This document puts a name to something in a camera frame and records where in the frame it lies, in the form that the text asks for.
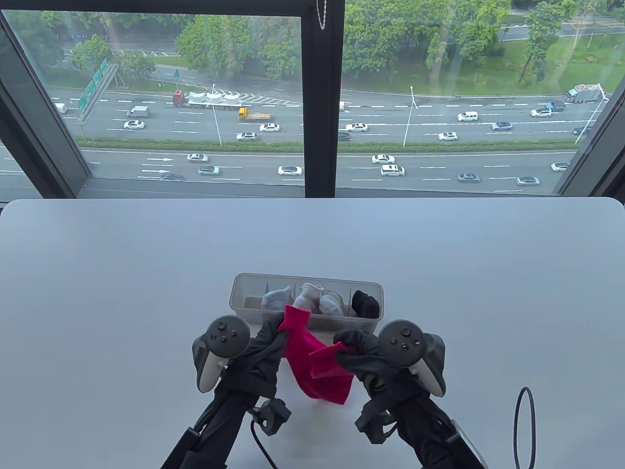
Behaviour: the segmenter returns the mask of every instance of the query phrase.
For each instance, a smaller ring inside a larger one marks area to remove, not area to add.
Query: van
[[[68,111],[68,107],[65,103],[54,103],[54,107],[59,111],[59,114],[65,114]]]
[[[554,99],[545,107],[548,109],[551,109],[551,111],[554,113],[558,113],[566,109],[566,104],[564,104],[564,101],[560,101],[559,99]]]
[[[458,114],[458,120],[460,122],[465,121],[477,121],[478,113],[475,111],[466,111],[465,113]]]

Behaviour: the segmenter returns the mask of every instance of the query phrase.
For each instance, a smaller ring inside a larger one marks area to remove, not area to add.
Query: metal chain
[[[319,26],[321,26],[321,30],[323,31],[326,28],[326,9],[328,8],[328,0],[323,0],[323,22],[321,21],[321,12],[319,11],[319,0],[316,0],[317,3],[317,18],[319,19]]]

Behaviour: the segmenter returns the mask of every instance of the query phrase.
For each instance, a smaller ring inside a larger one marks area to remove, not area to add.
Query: window glass
[[[623,78],[625,7],[488,1],[347,0],[337,187],[552,194],[573,169],[552,164],[592,138]],[[378,153],[405,177],[380,177]]]
[[[15,199],[40,199],[41,195],[0,141],[0,203]]]
[[[304,185],[299,18],[4,14],[96,178]]]

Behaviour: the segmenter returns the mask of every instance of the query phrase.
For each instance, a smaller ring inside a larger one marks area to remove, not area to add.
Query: grass
[[[91,80],[91,75],[72,70],[69,68],[47,68],[44,72],[43,82],[46,88],[78,88],[84,89]],[[128,88],[119,88],[115,86],[115,80],[111,81],[108,90],[109,91],[152,91],[152,92],[173,92],[177,90],[175,83],[163,82],[162,86],[159,85],[159,81],[146,81],[143,83],[135,84]],[[196,86],[188,86],[184,84],[178,85],[179,89],[183,91],[197,91]]]
[[[172,67],[191,68],[191,65],[182,57],[155,57],[155,62],[161,65],[171,65]]]
[[[302,153],[304,146],[300,142],[280,143],[235,143],[227,142],[223,146],[219,142],[188,140],[152,140],[152,139],[92,139],[85,140],[75,137],[78,145],[86,148],[127,148],[145,150],[173,150],[180,151],[192,148],[193,151],[256,151],[267,153]],[[413,143],[405,147],[394,143],[339,143],[339,153],[457,153],[471,151],[532,151],[532,150],[562,150],[576,149],[571,140],[555,141],[513,141],[513,142],[477,142],[477,143]]]
[[[620,34],[593,37],[581,36],[573,50],[574,38],[559,38],[547,54],[547,75],[540,83],[519,87],[519,77],[525,65],[525,41],[500,43],[502,57],[489,57],[485,66],[478,68],[465,61],[459,71],[451,71],[451,63],[442,70],[439,86],[428,83],[429,71],[425,66],[404,65],[389,76],[355,79],[343,77],[345,88],[415,94],[463,96],[514,96],[522,94],[564,94],[576,84],[601,83],[614,90],[625,75],[625,41]]]

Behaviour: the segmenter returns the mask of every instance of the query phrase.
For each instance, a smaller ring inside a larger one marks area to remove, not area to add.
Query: wire
[[[267,450],[265,449],[261,441],[258,439],[258,436],[256,435],[256,429],[254,428],[254,420],[252,420],[252,423],[250,424],[249,429],[252,432],[254,441],[256,442],[256,444],[262,451],[263,455],[267,459],[267,462],[269,462],[269,465],[272,467],[272,469],[278,469],[278,466],[276,466],[276,463],[273,462],[273,459],[271,459],[271,456],[269,456],[269,453],[267,452]]]
[[[529,412],[530,412],[530,422],[532,424],[532,451],[529,457],[529,466],[527,469],[534,469],[534,463],[536,462],[536,410],[534,409],[534,397],[532,396],[532,391],[528,387],[524,387],[519,393],[519,397],[516,400],[516,409],[514,410],[514,435],[512,441],[512,447],[514,449],[514,465],[516,469],[521,469],[519,464],[519,410],[521,409],[521,400],[523,399],[523,394],[527,393],[527,397],[529,400]]]

